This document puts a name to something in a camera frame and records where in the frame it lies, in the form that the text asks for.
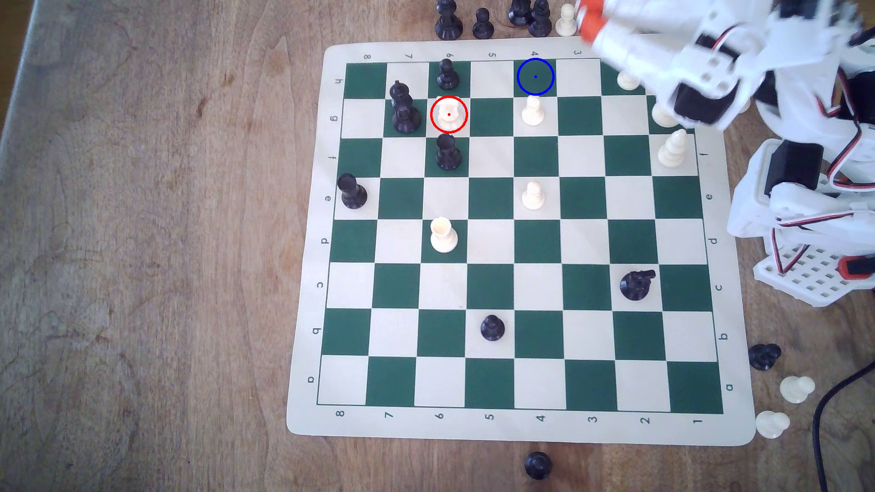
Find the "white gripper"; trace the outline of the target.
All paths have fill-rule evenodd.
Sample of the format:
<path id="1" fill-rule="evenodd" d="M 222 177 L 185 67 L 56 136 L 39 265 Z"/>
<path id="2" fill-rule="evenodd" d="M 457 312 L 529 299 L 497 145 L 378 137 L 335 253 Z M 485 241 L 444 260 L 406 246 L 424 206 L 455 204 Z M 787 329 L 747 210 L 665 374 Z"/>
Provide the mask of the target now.
<path id="1" fill-rule="evenodd" d="M 647 67 L 636 31 L 683 40 L 645 78 L 647 87 L 685 126 L 726 129 L 767 78 L 760 55 L 770 12 L 769 1 L 580 1 L 576 19 L 603 62 L 635 76 Z"/>

